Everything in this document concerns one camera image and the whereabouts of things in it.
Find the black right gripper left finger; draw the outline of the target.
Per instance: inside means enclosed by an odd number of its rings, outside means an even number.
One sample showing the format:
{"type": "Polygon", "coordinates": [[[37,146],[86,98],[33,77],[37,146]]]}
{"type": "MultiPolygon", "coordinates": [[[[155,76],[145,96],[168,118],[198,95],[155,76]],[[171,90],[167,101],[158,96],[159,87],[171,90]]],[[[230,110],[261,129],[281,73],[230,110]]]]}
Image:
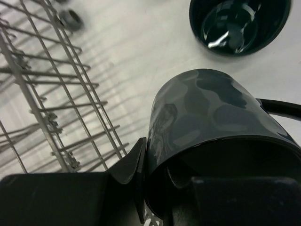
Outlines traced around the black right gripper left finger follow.
{"type": "Polygon", "coordinates": [[[0,182],[3,226],[140,226],[147,139],[104,172],[14,174],[0,182]]]}

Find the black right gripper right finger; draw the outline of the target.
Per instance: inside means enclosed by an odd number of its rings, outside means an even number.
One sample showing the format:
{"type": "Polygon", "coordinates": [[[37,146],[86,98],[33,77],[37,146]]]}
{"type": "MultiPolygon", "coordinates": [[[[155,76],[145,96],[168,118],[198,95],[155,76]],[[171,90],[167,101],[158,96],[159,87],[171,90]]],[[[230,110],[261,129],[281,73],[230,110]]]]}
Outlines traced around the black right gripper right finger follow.
{"type": "Polygon", "coordinates": [[[165,169],[167,226],[299,226],[301,185],[286,177],[205,178],[165,169]]]}

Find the dark grey mug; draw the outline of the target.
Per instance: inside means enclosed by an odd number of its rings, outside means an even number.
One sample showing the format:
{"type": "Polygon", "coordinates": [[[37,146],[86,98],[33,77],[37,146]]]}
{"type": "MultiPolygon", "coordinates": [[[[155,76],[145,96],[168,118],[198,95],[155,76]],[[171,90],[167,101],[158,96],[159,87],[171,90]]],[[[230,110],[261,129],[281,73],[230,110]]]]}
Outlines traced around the dark grey mug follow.
{"type": "Polygon", "coordinates": [[[145,200],[164,220],[165,169],[195,177],[286,177],[301,184],[301,147],[274,119],[300,120],[300,105],[253,97],[231,76],[195,69],[155,96],[145,200]]]}

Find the dark green mug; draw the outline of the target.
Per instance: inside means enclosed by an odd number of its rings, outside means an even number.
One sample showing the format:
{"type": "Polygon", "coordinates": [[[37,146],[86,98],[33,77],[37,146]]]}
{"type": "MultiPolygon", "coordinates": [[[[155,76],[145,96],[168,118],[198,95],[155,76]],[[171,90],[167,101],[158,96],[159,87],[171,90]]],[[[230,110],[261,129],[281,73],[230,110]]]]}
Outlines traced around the dark green mug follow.
{"type": "Polygon", "coordinates": [[[247,56],[280,34],[291,6],[290,0],[192,0],[190,27],[196,40],[210,52],[247,56]]]}

